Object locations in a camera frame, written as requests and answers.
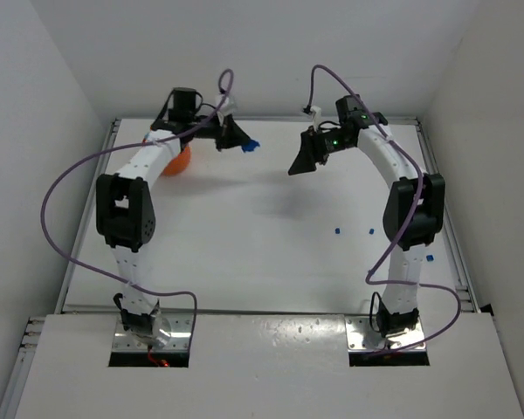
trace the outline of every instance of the blue object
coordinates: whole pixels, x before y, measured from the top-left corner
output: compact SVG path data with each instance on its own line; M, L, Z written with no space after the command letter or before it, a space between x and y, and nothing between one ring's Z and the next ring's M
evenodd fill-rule
M248 144L246 144L245 146L241 146L241 148L243 149L243 153L250 153L251 151L254 151L254 148L256 147L260 147L260 143L253 139L248 141Z

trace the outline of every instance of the purple cable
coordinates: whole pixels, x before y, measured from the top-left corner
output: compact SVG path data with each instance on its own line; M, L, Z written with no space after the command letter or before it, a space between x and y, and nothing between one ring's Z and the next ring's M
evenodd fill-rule
M381 125L378 122L378 120L376 119L375 115L370 112L369 108L363 103L361 98L351 89L351 87L349 87L348 84L345 81L343 81L340 76L338 76L334 71L332 71L331 69L329 69L325 65L317 64L317 65L315 65L313 67L313 69L311 71L311 91L310 91L310 95L309 95L309 98L308 98L308 105L311 106L313 104L314 73L319 68L321 70L324 70L325 72L327 72L334 79L336 79L336 81L338 81L338 83L340 83L343 86L343 88L346 89L351 96L353 96L353 98L357 101L359 106L362 107L363 110L370 117L370 119L373 122L373 124L375 124L376 129L378 129L378 131L381 133L381 135L384 137L384 139L386 141L388 141L389 144L398 153L403 155L410 162L411 166L413 166L413 168L417 172L417 190L416 190L416 194L413 196L413 201L411 203L410 211L408 212L407 217L403 220L403 223L402 223L402 226L400 227L400 230L396 233L396 235L394 236L394 238L390 242L390 245L386 248L386 251L384 251L384 253L378 258L378 260L376 261L375 265L369 270L369 272L367 274L367 277L365 278L365 283L368 284L368 285L387 285L387 284L393 284L393 285L415 285L415 283L410 282L410 281L397 281L397 280L392 280L392 279L384 280L384 281L373 281L371 279L372 279L373 275L375 275L376 271L378 271L378 269L383 265L383 263L386 260L386 258L388 256L390 256L390 253L392 253L392 251L396 248L396 246L400 242L400 239L402 238L403 234L408 229L408 226L410 225L411 219L413 218L414 214L416 213L417 206L419 205L419 199L421 197L421 193L423 192L423 172L421 171L421 168L419 167L417 162L410 155L408 155L395 141L389 140L388 135L386 134L386 131L384 131L384 129L381 127ZM406 346L403 346L403 347L397 347L397 348L390 349L390 350L380 350L380 351L374 352L373 354L389 354L389 353L393 353L393 352L402 351L404 349L410 349L412 347L416 347L417 345L421 345L422 343L428 342L428 341L436 338L440 334L446 332L448 329L450 329L454 325L454 323L456 323L456 321L460 317L460 312L462 311L462 303L460 302L460 298L459 298L458 294L454 290L450 289L447 286L443 286L443 285L419 284L419 286L422 286L423 288L432 288L432 289L435 289L435 290L443 290L443 291L449 292L456 299L456 303L457 303L457 311L456 311L456 314L454 315L454 317L451 319L450 322L448 322L448 324L446 326L442 327L440 330L436 331L435 333L425 337L424 339L422 339L422 340L420 340L418 342L414 342L414 343L412 343L410 345L406 345Z
M222 87L221 87L221 83L222 83L225 75L227 75L227 74L229 75L229 83L227 84L227 88L224 90L224 97L217 104L215 109L200 124L196 125L195 127L191 128L191 129L189 129L189 130L187 130L187 131L185 131L185 132L183 132L183 133L181 133L179 135L174 135L174 136L169 137L169 138L164 138L163 140L159 140L157 142L163 143L163 142L175 140L177 138L187 137L187 136L192 135L193 133L195 133L197 130L205 127L207 125L207 123L211 120L211 118L213 118L217 114L219 109L221 109L221 106L224 105L225 101L229 97L229 93L230 93L231 88L233 86L233 80L235 79L235 74L233 73L232 69L228 68L228 69L224 70L221 73L221 75L219 76L219 80L217 81L217 86L219 87L220 90L223 90ZM46 227L46 221L45 221L46 205L49 202L49 199L51 198L52 192L56 189L56 187L59 185L59 183L62 182L62 180L65 177L67 177L70 173L72 173L74 171L74 169L78 168L82 164L84 164L84 163L86 163L86 162L88 162L90 160L96 159L96 158L98 158L98 157L100 157L102 155L108 155L108 154L113 153L115 151L126 150L128 148L150 147L150 146L154 146L154 145L155 145L154 142L145 142L145 143L136 142L134 144L127 144L127 145L124 145L124 146L108 148L106 150L102 150L102 151L99 151L97 153L93 153L92 155L84 157L80 161L76 161L72 166L70 166L67 170L65 170L52 183L52 185L49 188L49 190L46 191L45 198L43 199L43 203L41 204L41 229L43 230L43 234L45 235L46 241L54 249L54 251L56 251L62 258L68 260L69 262L72 262L73 264L81 266L82 268L86 268L86 269L88 269L90 271L97 272L97 273L99 273L101 275L105 275L106 277L109 277L109 278L112 278L112 279L116 279L117 281L121 282L122 284L128 284L130 282L127 279L124 279L123 277L120 277L118 275L113 274L112 272L104 271L101 268L98 268L96 266L92 266L90 264L86 264L85 262L82 262L82 261L78 260L77 258L73 258L72 255L70 255L69 253L67 253L67 252L63 251L62 249L60 249L58 247L58 245L56 243L54 243L54 240L52 240L51 234L49 233L49 230ZM141 291L141 292L144 292L146 294L153 295L153 296L156 296L156 297L175 297L177 295L189 295L189 296L192 297L192 299L194 301L194 309L193 309L192 325L190 327L190 341L189 341L189 347L188 347L188 354L190 355L190 349L192 347L192 337L194 336L194 329L196 327L196 318L197 318L196 315L197 315L197 311L198 311L198 298L197 298L196 294L194 292L191 292L191 291L156 292L156 291L151 291L151 290L147 290L145 288L142 288L141 286L139 286L137 284L130 284L130 285L134 289L136 289L138 291Z

